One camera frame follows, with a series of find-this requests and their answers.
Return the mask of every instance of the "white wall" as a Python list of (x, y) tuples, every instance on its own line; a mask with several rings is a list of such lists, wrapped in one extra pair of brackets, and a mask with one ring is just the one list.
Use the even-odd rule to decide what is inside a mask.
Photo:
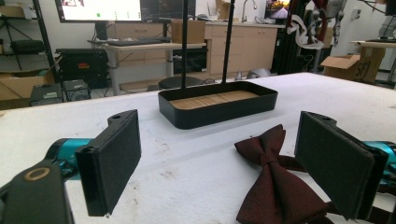
[[(248, 21), (254, 21), (255, 17), (262, 18), (265, 11), (265, 2), (261, 0), (255, 0), (257, 9), (253, 9), (253, 2), (248, 0), (246, 3), (246, 15)], [(7, 5), (17, 4), (17, 2), (23, 2), (28, 5), (32, 5), (30, 0), (6, 0)], [(90, 48), (91, 44), (87, 40), (92, 39), (94, 32), (94, 25), (91, 23), (60, 23), (58, 14), (56, 11), (55, 0), (39, 0), (42, 15), (46, 23), (47, 32), (49, 36), (49, 42), (51, 45), (52, 52), (56, 49), (81, 49)], [(196, 15), (208, 14), (207, 6), (211, 12), (215, 11), (215, 0), (196, 0)], [(234, 17), (241, 20), (242, 8), (244, 0), (235, 1)], [(385, 10), (385, 6), (377, 5), (378, 8)], [(311, 2), (307, 9), (313, 8)], [(359, 8), (361, 10), (361, 18), (355, 21), (350, 19), (352, 9)], [(348, 0), (345, 8), (345, 17), (342, 20), (341, 36), (338, 47), (334, 48), (332, 55), (344, 55), (348, 53), (356, 52), (353, 45), (349, 43), (351, 40), (364, 40), (373, 39), (378, 35), (378, 30), (383, 23), (385, 16), (379, 12), (372, 12), (363, 2), (357, 0)], [(24, 26), (23, 28), (27, 34), (33, 36), (40, 36), (38, 26), (36, 29), (30, 26)], [(0, 38), (6, 36), (4, 30), (0, 30)], [(43, 58), (35, 58), (36, 60), (42, 61)], [(18, 70), (18, 66), (14, 64), (15, 60), (4, 62), (4, 58), (0, 58), (0, 71), (4, 70)]]

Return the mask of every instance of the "wooden cabinet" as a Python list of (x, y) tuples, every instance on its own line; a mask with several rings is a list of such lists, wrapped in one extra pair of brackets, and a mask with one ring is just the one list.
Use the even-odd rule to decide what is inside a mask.
[(276, 44), (276, 29), (261, 27), (246, 27), (245, 29), (241, 70), (270, 69)]
[[(271, 68), (276, 44), (277, 27), (233, 26), (228, 73), (247, 72), (257, 68)], [(207, 24), (210, 75), (221, 75), (227, 35), (226, 25)]]

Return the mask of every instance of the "computer screen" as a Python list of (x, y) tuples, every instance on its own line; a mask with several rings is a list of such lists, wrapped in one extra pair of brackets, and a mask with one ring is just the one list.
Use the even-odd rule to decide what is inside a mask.
[[(161, 21), (183, 18), (183, 0), (142, 0), (143, 21)], [(196, 0), (188, 1), (188, 17), (195, 17)]]
[(144, 0), (55, 0), (61, 22), (142, 21)]

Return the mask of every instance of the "black box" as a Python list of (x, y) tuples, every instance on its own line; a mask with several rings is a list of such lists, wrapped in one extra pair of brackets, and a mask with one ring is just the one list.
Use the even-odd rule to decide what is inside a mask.
[(33, 86), (32, 94), (30, 95), (30, 106), (53, 105), (63, 101), (64, 98), (59, 83)]
[(64, 81), (64, 93), (68, 102), (91, 99), (91, 90), (82, 79)]
[(104, 49), (56, 49), (61, 81), (83, 79), (90, 89), (106, 88), (108, 58)]

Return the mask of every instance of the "cable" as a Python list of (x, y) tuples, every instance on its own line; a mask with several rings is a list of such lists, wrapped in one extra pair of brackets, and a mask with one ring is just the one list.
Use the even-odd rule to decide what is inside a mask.
[(376, 7), (372, 6), (372, 5), (370, 5), (370, 3), (376, 4), (376, 2), (370, 2), (370, 1), (365, 1), (365, 0), (358, 0), (358, 1), (363, 2), (364, 4), (366, 4), (367, 6), (369, 6), (370, 8), (372, 8), (373, 10), (376, 10), (376, 11), (379, 11), (379, 12), (385, 14), (384, 11), (379, 10), (378, 8), (376, 8)]

